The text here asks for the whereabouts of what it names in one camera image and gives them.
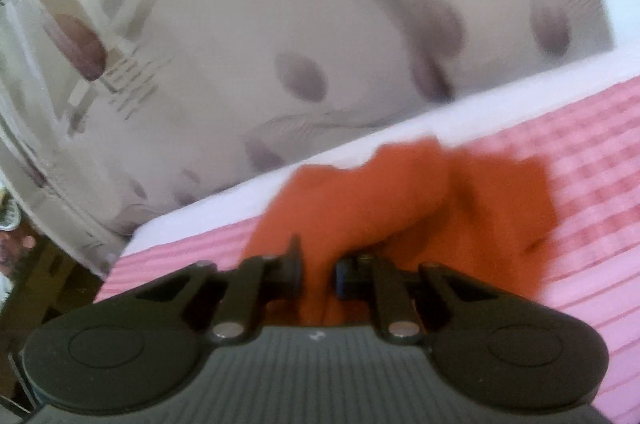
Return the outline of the white mattress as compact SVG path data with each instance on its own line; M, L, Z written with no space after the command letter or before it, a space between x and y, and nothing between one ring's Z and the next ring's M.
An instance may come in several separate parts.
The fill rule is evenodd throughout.
M365 163L382 145L429 136L448 146L463 145L536 119L638 75L639 42L634 40L605 54L463 97L304 162L354 167ZM255 217L298 168L297 163L282 167L155 218L134 232L122 255L138 254Z

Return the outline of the beige leaf-patterned curtain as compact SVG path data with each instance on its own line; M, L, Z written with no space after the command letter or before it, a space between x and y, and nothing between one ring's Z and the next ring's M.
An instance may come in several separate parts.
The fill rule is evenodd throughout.
M612 44L602 0L1 0L1 179L105 275L152 218Z

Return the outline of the pink checkered bed sheet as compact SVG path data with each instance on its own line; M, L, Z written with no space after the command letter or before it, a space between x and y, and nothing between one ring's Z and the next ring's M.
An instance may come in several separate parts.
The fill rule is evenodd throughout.
M596 405L614 422L637 422L638 80L615 84L458 148L544 163L558 225L549 237L544 281L535 300L585 320L601 332L611 362ZM122 255L100 291L101 299L199 259L222 269L234 267L244 259L245 245L268 205L244 221Z

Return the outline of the orange small garment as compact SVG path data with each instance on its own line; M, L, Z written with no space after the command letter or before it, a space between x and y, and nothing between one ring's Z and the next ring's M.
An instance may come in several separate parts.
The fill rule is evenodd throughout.
M330 290L334 264L371 249L398 268L436 262L534 299L558 225L544 163L446 148L434 139L384 145L363 165L300 167L269 203L244 257L303 254L300 301L273 316L305 326L362 321L360 302Z

